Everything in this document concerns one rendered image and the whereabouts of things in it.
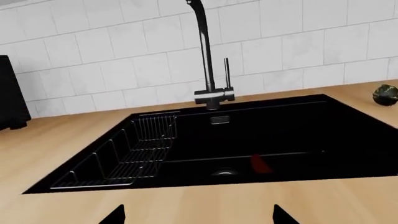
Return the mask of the chrome sink faucet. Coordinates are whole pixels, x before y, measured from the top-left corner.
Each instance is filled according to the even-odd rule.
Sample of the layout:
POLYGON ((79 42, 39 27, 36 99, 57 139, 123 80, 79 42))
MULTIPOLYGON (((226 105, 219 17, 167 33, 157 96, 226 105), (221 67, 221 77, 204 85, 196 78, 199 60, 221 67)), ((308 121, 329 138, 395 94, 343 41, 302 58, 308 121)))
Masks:
POLYGON ((226 87, 217 88, 215 85, 213 74, 211 48, 208 36, 208 24, 205 14, 205 8, 203 7, 201 0, 185 1, 193 9, 197 19, 203 68, 205 74, 206 89, 194 92, 195 103, 206 104, 206 108, 208 110, 217 110, 220 107, 221 102, 235 100, 234 88, 231 85, 230 79, 229 59, 224 59, 226 87))

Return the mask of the black countertop appliance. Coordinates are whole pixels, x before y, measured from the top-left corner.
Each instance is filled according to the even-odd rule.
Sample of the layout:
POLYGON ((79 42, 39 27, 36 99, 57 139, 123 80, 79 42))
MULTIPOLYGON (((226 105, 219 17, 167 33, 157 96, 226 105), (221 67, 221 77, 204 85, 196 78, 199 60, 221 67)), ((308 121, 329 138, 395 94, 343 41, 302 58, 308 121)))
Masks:
POLYGON ((0 131, 24 128, 31 119, 11 61, 0 55, 0 131))

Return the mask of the black kitchen sink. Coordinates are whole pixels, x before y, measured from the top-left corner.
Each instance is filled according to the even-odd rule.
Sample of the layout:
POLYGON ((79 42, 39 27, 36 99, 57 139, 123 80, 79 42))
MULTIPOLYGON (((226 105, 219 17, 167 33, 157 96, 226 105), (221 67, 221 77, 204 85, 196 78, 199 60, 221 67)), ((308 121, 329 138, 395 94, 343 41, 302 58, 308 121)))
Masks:
POLYGON ((398 175, 398 128, 327 95, 134 113, 26 190, 27 194, 398 175), (155 177, 130 186, 52 190, 63 174, 137 115, 179 111, 177 138, 155 177), (257 174, 259 154, 273 173, 257 174), (230 167, 238 175, 212 176, 230 167))

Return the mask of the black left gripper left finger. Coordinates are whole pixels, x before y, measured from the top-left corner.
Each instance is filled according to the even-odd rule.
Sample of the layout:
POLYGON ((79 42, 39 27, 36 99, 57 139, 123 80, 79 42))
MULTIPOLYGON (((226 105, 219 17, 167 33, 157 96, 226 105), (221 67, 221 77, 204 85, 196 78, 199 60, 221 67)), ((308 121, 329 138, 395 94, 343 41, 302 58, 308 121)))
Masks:
POLYGON ((125 210, 124 205, 119 205, 108 216, 101 220, 98 224, 124 224, 125 210))

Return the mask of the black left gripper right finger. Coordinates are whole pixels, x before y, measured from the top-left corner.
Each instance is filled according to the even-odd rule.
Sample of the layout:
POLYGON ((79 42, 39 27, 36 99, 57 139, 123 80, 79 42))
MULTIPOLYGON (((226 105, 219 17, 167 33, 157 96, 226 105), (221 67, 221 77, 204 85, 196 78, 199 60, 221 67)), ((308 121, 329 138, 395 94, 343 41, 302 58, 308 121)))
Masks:
POLYGON ((272 219, 274 224, 299 224, 292 216, 290 216, 279 205, 274 205, 272 219))

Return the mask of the dark green round vegetable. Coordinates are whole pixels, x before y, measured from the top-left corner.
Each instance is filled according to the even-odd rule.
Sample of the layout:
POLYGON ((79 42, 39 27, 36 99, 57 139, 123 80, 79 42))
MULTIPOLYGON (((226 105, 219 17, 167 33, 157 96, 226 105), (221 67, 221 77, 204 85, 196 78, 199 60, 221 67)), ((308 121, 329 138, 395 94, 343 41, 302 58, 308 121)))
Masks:
POLYGON ((381 106, 392 106, 398 102, 398 88, 382 84, 374 91, 373 100, 381 106))

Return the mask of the chrome sink drain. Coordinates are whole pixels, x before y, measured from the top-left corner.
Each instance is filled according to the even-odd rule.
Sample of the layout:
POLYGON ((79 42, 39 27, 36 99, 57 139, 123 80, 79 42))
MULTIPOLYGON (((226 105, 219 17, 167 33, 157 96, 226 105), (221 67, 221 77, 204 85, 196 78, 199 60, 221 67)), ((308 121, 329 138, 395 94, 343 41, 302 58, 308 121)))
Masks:
POLYGON ((239 172, 230 168, 230 167, 225 167, 222 169, 218 169, 217 171, 215 171, 214 173, 212 173, 212 176, 222 176, 222 175, 238 175, 239 172))

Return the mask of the red object in sink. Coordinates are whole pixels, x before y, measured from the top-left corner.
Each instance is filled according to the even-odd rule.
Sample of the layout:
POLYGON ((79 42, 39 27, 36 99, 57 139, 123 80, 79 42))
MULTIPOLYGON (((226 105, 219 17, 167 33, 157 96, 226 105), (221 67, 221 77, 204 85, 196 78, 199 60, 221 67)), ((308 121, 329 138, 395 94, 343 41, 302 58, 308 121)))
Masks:
POLYGON ((251 167, 257 174, 268 174, 273 173, 273 170, 262 160, 259 154, 253 154, 251 156, 251 167))

